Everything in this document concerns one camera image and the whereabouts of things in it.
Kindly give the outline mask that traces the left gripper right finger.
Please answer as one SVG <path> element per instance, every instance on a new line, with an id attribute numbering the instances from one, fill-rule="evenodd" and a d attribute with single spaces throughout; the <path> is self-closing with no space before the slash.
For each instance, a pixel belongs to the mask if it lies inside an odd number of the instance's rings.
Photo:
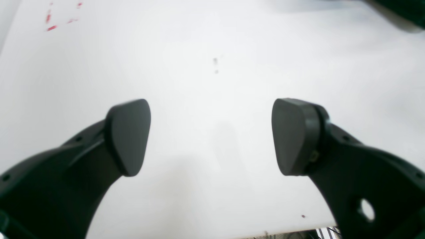
<path id="1" fill-rule="evenodd" d="M 424 171 L 364 145 L 324 107 L 298 99 L 275 100 L 272 134 L 281 173 L 313 181 L 343 238 L 424 238 Z"/>

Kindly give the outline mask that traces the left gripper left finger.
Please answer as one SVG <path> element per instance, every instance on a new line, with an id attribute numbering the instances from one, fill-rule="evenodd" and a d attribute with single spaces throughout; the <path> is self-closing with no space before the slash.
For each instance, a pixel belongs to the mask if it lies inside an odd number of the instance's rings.
<path id="1" fill-rule="evenodd" d="M 1 174 L 6 239 L 84 239 L 108 189 L 143 165 L 151 112 L 145 99 L 115 105 L 57 148 Z"/>

